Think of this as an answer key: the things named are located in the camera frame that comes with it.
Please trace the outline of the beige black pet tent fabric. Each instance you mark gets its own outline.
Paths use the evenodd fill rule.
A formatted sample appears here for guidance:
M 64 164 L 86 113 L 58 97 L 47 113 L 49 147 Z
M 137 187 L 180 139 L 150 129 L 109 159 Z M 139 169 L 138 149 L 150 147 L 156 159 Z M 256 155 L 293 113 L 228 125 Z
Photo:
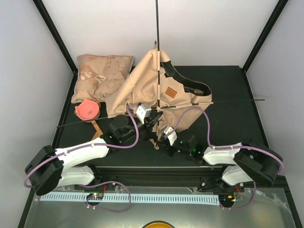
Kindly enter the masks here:
M 109 118 L 124 114 L 127 106 L 135 108 L 139 103 L 161 111 L 163 114 L 152 130 L 160 140 L 165 127 L 175 127 L 179 133 L 200 117 L 200 111 L 187 109 L 206 110 L 213 102 L 208 85 L 182 76 L 165 51 L 155 48 L 148 51 L 105 103 Z

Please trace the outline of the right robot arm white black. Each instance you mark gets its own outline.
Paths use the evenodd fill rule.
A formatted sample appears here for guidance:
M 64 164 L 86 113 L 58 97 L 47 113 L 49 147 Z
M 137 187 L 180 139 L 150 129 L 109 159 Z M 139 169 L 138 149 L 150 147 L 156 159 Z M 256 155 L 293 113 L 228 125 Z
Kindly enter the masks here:
M 178 153 L 188 161 L 200 166 L 222 166 L 222 173 L 216 179 L 220 191 L 228 191 L 232 186 L 254 181 L 264 186 L 272 186 L 283 168 L 283 158 L 249 139 L 226 146 L 206 146 L 193 135 L 162 137 L 158 142 L 170 156 Z

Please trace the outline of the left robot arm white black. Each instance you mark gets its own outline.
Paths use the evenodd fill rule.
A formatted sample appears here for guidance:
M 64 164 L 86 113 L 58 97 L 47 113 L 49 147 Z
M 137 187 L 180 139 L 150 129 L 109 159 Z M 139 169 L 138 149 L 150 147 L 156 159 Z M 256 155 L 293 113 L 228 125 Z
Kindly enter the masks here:
M 102 184 L 101 176 L 92 165 L 82 167 L 81 164 L 104 158 L 116 149 L 130 149 L 139 140 L 153 139 L 152 129 L 162 114 L 156 112 L 144 118 L 121 114 L 114 117 L 108 131 L 96 139 L 66 148 L 42 147 L 25 168 L 24 186 L 32 188 L 38 196 L 67 185 L 98 189 Z

